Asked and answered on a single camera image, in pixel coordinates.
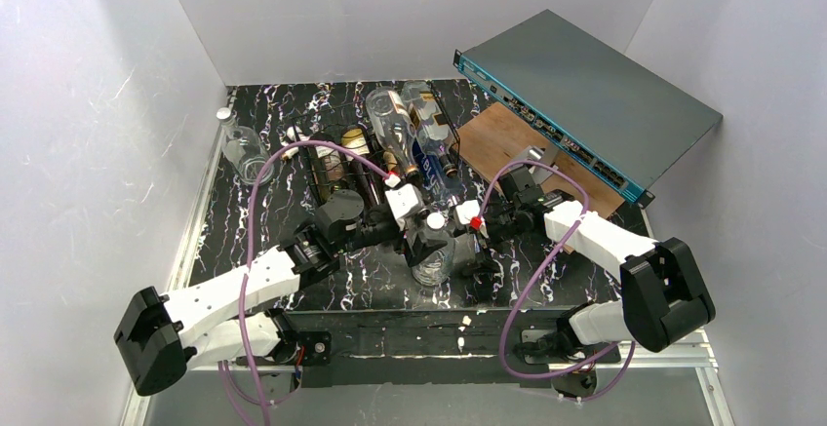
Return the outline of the clear bottle dark label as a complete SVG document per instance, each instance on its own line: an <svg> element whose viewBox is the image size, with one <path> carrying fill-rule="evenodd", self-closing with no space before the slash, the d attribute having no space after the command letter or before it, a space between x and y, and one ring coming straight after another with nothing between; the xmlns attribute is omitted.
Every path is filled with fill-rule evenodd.
<svg viewBox="0 0 827 426"><path fill-rule="evenodd" d="M416 237L425 257L412 267L414 279L425 287L441 286L453 271L455 240L448 220L441 213L430 213Z"/></svg>

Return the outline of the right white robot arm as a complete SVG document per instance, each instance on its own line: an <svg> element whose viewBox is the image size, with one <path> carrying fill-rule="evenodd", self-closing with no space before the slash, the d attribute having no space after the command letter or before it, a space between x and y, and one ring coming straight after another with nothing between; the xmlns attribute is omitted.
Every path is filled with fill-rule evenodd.
<svg viewBox="0 0 827 426"><path fill-rule="evenodd" d="M542 231L609 271L620 285L617 301L581 304L561 316L551 333L515 345L515 352L563 357L619 341L660 352L715 319L714 302L683 241L655 241L585 210L565 191L545 193L526 166L497 182L506 200L501 207L466 201L455 209L459 225L477 235L483 247Z"/></svg>

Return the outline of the clear bottle red label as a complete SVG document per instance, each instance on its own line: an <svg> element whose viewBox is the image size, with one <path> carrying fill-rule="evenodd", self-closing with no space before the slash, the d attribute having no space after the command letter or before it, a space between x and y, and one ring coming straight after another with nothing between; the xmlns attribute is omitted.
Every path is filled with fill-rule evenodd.
<svg viewBox="0 0 827 426"><path fill-rule="evenodd" d="M237 116L228 107L220 108L216 117L220 125L221 152L239 180L246 185L253 185L258 176L263 174L259 184L269 181L274 175L274 167L266 165L270 154L258 133L250 127L240 125Z"/></svg>

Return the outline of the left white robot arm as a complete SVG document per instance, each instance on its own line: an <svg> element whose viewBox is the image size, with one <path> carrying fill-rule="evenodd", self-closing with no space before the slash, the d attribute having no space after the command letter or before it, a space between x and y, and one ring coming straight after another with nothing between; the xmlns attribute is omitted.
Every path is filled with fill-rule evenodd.
<svg viewBox="0 0 827 426"><path fill-rule="evenodd" d="M250 264L180 290L137 291L113 335L136 392L148 397L192 368L247 353L272 357L320 340L319 333L307 337L272 316L247 312L325 280L340 268L344 252L389 244L415 267L447 246L446 218L429 210L415 187L385 197L366 209L358 193L338 191Z"/></svg>

